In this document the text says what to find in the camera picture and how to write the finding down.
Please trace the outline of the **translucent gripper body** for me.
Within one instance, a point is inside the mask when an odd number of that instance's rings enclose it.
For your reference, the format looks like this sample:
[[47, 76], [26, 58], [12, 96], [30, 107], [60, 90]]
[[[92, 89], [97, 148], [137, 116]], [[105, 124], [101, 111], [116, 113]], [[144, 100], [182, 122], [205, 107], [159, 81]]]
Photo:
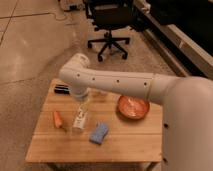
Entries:
[[82, 132], [85, 128], [88, 111], [89, 111], [90, 99], [85, 98], [77, 108], [75, 112], [75, 117], [72, 123], [72, 131], [73, 132]]

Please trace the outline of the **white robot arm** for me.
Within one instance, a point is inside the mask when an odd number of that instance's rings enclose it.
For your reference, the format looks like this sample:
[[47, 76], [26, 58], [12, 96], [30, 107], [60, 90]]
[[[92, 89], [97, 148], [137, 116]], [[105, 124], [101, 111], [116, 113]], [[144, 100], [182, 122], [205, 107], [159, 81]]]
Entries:
[[147, 100], [162, 107], [162, 171], [213, 171], [213, 80], [157, 73], [94, 70], [74, 54], [59, 70], [76, 98], [88, 88]]

